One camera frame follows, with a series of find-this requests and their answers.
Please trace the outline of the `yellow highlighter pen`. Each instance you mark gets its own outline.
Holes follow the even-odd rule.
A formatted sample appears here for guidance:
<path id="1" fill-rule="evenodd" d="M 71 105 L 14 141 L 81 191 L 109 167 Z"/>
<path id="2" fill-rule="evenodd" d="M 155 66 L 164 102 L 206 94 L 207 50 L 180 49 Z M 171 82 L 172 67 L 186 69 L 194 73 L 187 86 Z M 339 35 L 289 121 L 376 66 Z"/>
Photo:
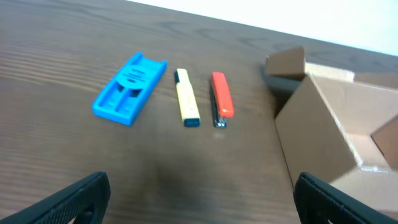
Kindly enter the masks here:
<path id="1" fill-rule="evenodd" d="M 199 127 L 200 114 L 193 92 L 193 87 L 186 69 L 176 69 L 175 86 L 183 125 L 186 128 Z"/>

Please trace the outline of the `blue plastic staple remover block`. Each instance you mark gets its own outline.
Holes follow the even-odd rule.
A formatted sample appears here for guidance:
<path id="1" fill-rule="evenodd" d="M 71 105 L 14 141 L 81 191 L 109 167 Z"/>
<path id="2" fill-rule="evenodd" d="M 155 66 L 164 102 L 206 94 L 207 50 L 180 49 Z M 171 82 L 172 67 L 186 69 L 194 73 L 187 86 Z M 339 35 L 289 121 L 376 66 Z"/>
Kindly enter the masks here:
<path id="1" fill-rule="evenodd" d="M 132 125 L 166 71 L 167 61 L 134 54 L 110 79 L 92 104 L 93 114 L 117 123 Z"/>

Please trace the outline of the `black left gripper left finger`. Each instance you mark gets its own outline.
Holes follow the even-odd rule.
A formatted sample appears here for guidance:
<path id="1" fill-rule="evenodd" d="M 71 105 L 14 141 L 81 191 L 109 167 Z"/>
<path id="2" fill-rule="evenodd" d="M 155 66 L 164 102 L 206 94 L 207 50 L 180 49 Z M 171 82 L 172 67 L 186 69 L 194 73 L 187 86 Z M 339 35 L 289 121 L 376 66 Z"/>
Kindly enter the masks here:
<path id="1" fill-rule="evenodd" d="M 103 221 L 111 190 L 105 172 L 91 175 L 1 220 L 1 224 L 89 223 Z"/>

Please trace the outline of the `orange stapler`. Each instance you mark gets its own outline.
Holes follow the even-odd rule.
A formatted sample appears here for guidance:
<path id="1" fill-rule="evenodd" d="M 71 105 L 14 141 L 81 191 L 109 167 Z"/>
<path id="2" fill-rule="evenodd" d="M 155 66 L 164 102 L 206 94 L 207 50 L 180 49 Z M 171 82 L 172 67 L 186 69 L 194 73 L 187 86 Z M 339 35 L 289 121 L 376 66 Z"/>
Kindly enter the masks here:
<path id="1" fill-rule="evenodd" d="M 234 106 L 224 73 L 213 72 L 211 74 L 210 90 L 213 126 L 216 128 L 226 128 L 228 119 L 234 116 Z"/>

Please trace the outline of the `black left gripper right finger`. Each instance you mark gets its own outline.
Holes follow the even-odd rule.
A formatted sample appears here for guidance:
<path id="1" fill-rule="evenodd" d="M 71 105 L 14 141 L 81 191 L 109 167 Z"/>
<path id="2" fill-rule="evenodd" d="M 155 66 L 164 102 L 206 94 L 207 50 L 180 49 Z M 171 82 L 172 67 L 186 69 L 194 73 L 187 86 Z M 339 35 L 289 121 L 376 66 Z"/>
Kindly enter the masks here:
<path id="1" fill-rule="evenodd" d="M 361 203 L 308 172 L 299 175 L 293 195 L 301 223 L 397 224 L 397 220 Z"/>

